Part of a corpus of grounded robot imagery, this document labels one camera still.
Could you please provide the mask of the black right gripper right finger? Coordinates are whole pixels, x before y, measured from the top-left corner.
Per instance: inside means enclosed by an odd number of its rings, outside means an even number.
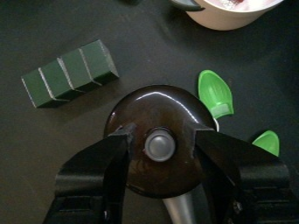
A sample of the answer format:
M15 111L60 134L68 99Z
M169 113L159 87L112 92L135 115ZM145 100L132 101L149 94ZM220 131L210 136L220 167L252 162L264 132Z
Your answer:
M299 198L279 157L212 130L196 132L195 149L212 224L299 224Z

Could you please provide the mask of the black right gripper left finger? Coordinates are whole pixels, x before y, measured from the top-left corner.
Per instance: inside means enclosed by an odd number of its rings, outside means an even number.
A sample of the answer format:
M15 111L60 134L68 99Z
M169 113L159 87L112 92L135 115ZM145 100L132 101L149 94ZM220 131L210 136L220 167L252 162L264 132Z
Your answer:
M61 166L41 224L121 224L135 130L117 128Z

